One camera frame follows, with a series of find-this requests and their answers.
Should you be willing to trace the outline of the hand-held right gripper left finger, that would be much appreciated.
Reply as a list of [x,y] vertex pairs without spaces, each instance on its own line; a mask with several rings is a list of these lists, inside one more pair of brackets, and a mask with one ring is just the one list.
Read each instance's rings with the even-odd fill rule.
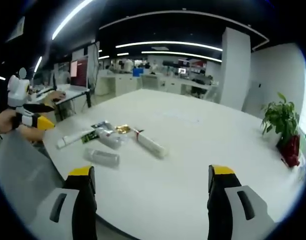
[[38,206],[34,235],[38,240],[96,240],[95,169],[72,170]]

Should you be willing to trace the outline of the person's left hand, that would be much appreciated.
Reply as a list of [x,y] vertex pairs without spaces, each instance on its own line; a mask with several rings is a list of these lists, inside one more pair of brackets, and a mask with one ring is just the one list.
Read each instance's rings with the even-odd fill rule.
[[21,135],[27,139],[34,146],[43,145],[43,138],[45,135],[44,130],[37,129],[35,127],[28,127],[25,125],[20,125],[17,130],[21,133]]

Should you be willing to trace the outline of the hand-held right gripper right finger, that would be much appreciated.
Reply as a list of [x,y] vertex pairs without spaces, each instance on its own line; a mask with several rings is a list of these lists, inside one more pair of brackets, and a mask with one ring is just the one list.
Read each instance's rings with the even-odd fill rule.
[[276,227],[267,203],[227,166],[208,168],[207,210],[209,240],[264,240]]

